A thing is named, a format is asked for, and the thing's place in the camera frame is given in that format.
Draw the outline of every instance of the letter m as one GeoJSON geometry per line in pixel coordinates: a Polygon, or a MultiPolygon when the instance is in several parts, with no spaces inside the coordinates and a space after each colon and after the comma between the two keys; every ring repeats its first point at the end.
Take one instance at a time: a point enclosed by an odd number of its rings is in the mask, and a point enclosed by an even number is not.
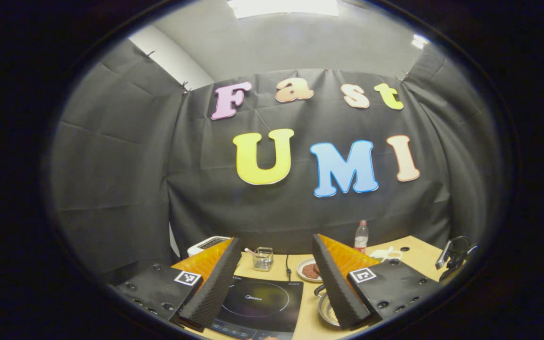
{"type": "Polygon", "coordinates": [[[348,160],[344,161],[337,148],[331,143],[318,143],[311,146],[310,152],[318,160],[319,185],[314,190],[314,195],[328,197],[337,193],[337,189],[331,183],[331,177],[335,178],[337,185],[345,194],[349,191],[354,174],[356,174],[354,191],[376,190],[379,184],[375,181],[373,174],[372,149],[373,143],[368,140],[357,140],[352,144],[348,160]]]}

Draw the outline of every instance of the ceiling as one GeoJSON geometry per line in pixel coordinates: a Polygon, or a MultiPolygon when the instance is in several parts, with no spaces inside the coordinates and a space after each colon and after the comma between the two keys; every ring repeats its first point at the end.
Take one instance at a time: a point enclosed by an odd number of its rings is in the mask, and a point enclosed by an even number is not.
{"type": "Polygon", "coordinates": [[[226,0],[196,0],[154,26],[219,82],[279,69],[334,68],[403,77],[421,49],[414,32],[378,8],[339,3],[339,16],[236,19],[226,0]]]}

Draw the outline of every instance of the induction cooker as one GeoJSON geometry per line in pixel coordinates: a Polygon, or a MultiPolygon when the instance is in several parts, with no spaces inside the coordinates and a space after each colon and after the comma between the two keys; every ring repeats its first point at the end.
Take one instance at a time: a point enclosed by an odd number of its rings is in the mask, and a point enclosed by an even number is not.
{"type": "Polygon", "coordinates": [[[303,282],[234,276],[211,329],[243,340],[290,340],[303,292],[303,282]]]}

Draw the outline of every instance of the water bottle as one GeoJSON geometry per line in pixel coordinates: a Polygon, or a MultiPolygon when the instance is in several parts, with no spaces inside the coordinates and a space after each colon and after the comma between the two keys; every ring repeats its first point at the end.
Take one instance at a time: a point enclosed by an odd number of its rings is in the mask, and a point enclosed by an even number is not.
{"type": "Polygon", "coordinates": [[[366,226],[366,221],[361,220],[358,229],[356,230],[356,237],[354,238],[354,249],[361,253],[365,253],[366,242],[369,240],[369,227],[366,226]]]}

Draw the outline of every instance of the wooden table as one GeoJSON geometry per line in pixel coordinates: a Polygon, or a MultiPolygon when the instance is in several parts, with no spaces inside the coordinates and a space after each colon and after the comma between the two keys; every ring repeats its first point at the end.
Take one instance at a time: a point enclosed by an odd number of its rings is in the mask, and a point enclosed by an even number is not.
{"type": "MultiPolygon", "coordinates": [[[[381,245],[367,247],[366,254],[370,255],[372,252],[378,249],[387,250],[389,247],[393,247],[394,250],[400,250],[402,247],[409,247],[410,250],[402,253],[402,262],[410,265],[410,267],[413,267],[415,270],[432,280],[439,280],[440,275],[446,270],[445,267],[440,270],[436,270],[434,265],[442,250],[413,236],[396,239],[395,241],[383,243],[381,245]]],[[[272,265],[272,269],[270,269],[269,272],[259,272],[253,269],[251,255],[243,252],[240,263],[236,268],[235,275],[264,280],[286,281],[286,258],[287,255],[274,254],[274,265],[272,265]]],[[[322,318],[320,318],[318,314],[318,303],[320,298],[314,295],[314,290],[321,283],[303,280],[301,276],[297,274],[298,265],[303,260],[308,260],[309,258],[313,258],[313,256],[307,254],[289,255],[289,268],[293,272],[291,274],[291,280],[299,280],[304,283],[302,304],[299,309],[299,316],[297,317],[297,325],[295,327],[295,332],[293,333],[293,340],[332,340],[360,331],[360,329],[354,331],[342,331],[339,329],[339,327],[329,325],[322,318]]],[[[216,331],[211,331],[210,329],[205,329],[203,333],[194,333],[214,340],[235,340],[235,338],[220,334],[216,331]]]]}

